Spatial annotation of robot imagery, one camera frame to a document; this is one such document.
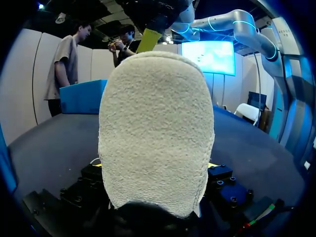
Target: gray t-shirt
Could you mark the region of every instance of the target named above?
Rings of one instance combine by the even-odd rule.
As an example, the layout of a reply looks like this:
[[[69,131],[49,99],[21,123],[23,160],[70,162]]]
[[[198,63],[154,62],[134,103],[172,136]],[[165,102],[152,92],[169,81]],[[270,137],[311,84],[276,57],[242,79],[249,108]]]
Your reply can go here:
[[[48,73],[44,100],[60,99],[60,85],[55,75],[55,63],[62,58],[67,58],[64,62],[69,84],[76,84],[78,82],[78,53],[76,41],[72,36],[64,37],[57,47]]]

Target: white partition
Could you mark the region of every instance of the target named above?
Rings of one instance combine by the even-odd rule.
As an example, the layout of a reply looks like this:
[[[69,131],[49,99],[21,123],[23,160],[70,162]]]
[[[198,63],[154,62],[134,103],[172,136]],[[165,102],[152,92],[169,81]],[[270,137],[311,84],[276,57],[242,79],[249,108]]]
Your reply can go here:
[[[92,52],[91,80],[109,78],[114,70],[113,55],[107,49],[94,49]]]
[[[177,44],[178,54],[182,55],[182,44]]]
[[[171,52],[171,53],[176,53],[178,54],[178,45],[176,44],[157,44],[153,51],[166,51],[166,52]]]
[[[78,45],[78,82],[86,82],[91,80],[91,48]]]
[[[246,58],[249,60],[249,63],[255,67],[255,70],[256,70],[256,78],[255,78],[256,90],[255,90],[255,92],[259,93],[259,75],[258,75],[258,69],[257,69],[257,65],[256,65],[255,56],[252,54],[252,55],[246,56]],[[269,110],[271,110],[272,106],[273,106],[275,81],[267,73],[267,71],[263,68],[260,53],[256,54],[256,58],[258,60],[260,77],[261,77],[261,93],[265,94],[267,96],[266,105],[269,108]]]
[[[249,92],[256,92],[257,86],[257,67],[248,57],[243,57],[242,73],[241,103],[247,103]]]
[[[209,94],[212,98],[212,103],[213,103],[213,77],[214,77],[214,74],[213,73],[205,73],[204,76],[205,76],[207,88],[208,88],[208,91],[209,91]]]
[[[222,105],[223,89],[224,89],[224,76],[221,74],[214,74],[214,83],[213,83],[213,105]]]
[[[235,53],[236,75],[225,76],[225,96],[224,105],[227,105],[227,110],[235,112],[238,105],[241,104],[242,93],[242,61],[243,57]]]
[[[36,126],[32,77],[41,32],[23,29],[4,64],[0,77],[0,122],[10,144]]]
[[[47,101],[44,101],[47,76],[60,38],[43,33],[39,41],[33,75],[34,107],[38,124],[51,118]]]

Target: cable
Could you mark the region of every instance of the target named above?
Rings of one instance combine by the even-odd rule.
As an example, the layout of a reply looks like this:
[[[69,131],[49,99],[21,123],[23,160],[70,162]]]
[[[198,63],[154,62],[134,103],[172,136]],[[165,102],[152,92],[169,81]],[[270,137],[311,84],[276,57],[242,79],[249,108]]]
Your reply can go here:
[[[90,164],[94,163],[97,159],[100,159],[100,158],[96,158],[96,159],[93,159]]]
[[[212,102],[213,102],[213,93],[214,93],[214,73],[213,73],[213,85],[212,85]]]
[[[34,68],[35,68],[36,56],[37,56],[37,54],[38,54],[38,50],[39,50],[39,46],[40,46],[41,36],[42,36],[42,35],[40,35],[39,43],[38,43],[38,46],[37,46],[37,48],[36,48],[35,58],[34,58],[34,63],[33,63],[33,72],[32,72],[32,101],[33,101],[33,110],[34,110],[34,116],[35,116],[36,125],[38,125],[39,122],[38,122],[38,117],[37,117],[37,115],[36,115],[35,102],[34,102]]]
[[[222,97],[222,106],[224,104],[224,96],[225,96],[225,74],[224,74],[224,86],[223,86],[223,97]]]
[[[259,115],[258,115],[258,121],[257,121],[257,127],[259,127],[259,121],[260,121],[260,107],[261,107],[261,77],[260,77],[260,71],[259,71],[259,64],[256,57],[255,52],[253,52],[253,55],[255,56],[256,64],[257,64],[257,70],[259,75]]]

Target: black hair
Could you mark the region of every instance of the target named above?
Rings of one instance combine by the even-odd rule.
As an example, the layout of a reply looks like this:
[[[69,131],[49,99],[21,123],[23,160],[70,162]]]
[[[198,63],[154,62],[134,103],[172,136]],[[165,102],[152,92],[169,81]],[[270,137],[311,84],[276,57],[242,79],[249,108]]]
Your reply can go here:
[[[134,32],[133,33],[133,38],[135,38],[135,27],[133,25],[131,25],[131,24],[126,24],[126,25],[122,25],[119,28],[118,34],[119,35],[124,35],[126,33],[131,33],[131,32]]]
[[[73,35],[78,32],[80,26],[82,26],[83,28],[90,26],[91,30],[93,30],[93,25],[91,25],[91,23],[89,23],[87,21],[76,20],[76,21],[74,21]]]

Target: black t-shirt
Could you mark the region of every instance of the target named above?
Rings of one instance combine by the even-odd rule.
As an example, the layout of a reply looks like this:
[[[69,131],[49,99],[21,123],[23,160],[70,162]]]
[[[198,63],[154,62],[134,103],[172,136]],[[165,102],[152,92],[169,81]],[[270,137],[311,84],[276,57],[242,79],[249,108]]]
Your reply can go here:
[[[136,53],[136,50],[139,46],[140,40],[138,41],[133,41],[129,46],[128,44],[126,45],[128,49],[134,53]],[[118,64],[120,64],[125,58],[128,58],[128,56],[124,52],[119,52],[118,53]]]

